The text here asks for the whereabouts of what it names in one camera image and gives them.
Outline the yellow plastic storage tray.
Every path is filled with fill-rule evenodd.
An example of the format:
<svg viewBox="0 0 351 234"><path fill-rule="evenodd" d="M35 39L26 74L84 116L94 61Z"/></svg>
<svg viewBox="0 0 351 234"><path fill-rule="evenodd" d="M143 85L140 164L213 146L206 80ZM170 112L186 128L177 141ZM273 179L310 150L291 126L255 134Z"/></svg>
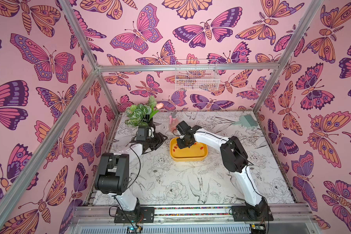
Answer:
<svg viewBox="0 0 351 234"><path fill-rule="evenodd" d="M190 148L180 149L177 139L170 141L170 156L176 162L203 161L208 156L208 147L203 143L196 142Z"/></svg>

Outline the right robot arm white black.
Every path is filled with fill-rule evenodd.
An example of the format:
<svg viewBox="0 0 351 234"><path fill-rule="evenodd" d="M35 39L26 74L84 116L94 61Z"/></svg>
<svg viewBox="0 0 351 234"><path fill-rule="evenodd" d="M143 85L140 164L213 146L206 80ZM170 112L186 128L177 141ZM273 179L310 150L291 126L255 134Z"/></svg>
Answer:
<svg viewBox="0 0 351 234"><path fill-rule="evenodd" d="M206 131L200 126L176 127L180 138L180 149L190 148L194 143L203 143L220 151L224 167L237 179L244 194L245 208L238 214L238 207L231 208L235 221L273 221L272 212L266 198L261 195L249 171L248 155L235 136L223 137Z"/></svg>

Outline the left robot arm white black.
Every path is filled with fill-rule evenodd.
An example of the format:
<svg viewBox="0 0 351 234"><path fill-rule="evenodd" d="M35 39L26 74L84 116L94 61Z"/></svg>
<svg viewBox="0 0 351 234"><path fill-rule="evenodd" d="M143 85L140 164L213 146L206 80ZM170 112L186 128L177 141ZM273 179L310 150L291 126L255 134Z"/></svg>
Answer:
<svg viewBox="0 0 351 234"><path fill-rule="evenodd" d="M167 139L162 133L153 133L149 137L139 136L133 138L120 151L104 153L95 176L95 189L115 198L122 211L138 212L139 200L129 189L134 184L129 181L130 161L139 160L148 149L151 152L156 151Z"/></svg>

